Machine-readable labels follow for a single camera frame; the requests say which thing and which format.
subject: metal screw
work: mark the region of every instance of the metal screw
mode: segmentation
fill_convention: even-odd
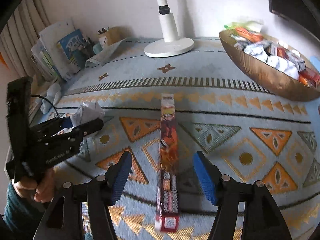
[[[104,181],[105,179],[106,179],[106,176],[104,176],[104,175],[99,175],[97,177],[97,181]]]
[[[221,176],[221,179],[224,181],[229,181],[231,179],[231,177],[229,175],[224,174]]]
[[[65,182],[65,183],[63,184],[63,187],[64,187],[64,188],[70,188],[70,187],[71,187],[71,182]]]
[[[264,186],[264,183],[261,180],[257,180],[256,184],[257,184],[258,187],[263,187]]]

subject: wooden bowl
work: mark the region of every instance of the wooden bowl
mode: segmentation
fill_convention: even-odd
[[[238,35],[236,30],[225,30],[219,33],[221,43],[233,63],[248,77],[268,89],[275,95],[292,101],[311,101],[320,97],[320,91],[304,86],[299,81],[283,72],[235,48],[236,40],[231,35]],[[276,38],[263,35],[266,40],[277,42]],[[317,71],[311,62],[303,55],[306,67]]]

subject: curtain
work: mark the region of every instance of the curtain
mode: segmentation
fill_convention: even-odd
[[[30,56],[39,32],[49,25],[41,0],[20,3],[0,34],[0,53],[10,71],[20,77],[36,75],[38,82],[44,80]]]

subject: white plastic wrapper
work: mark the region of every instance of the white plastic wrapper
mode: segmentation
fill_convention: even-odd
[[[77,112],[70,116],[72,125],[78,126],[94,119],[100,118],[103,120],[104,111],[98,102],[83,102]]]

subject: qr code label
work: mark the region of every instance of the qr code label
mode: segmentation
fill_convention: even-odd
[[[164,218],[164,227],[169,229],[176,228],[176,219],[175,218]]]

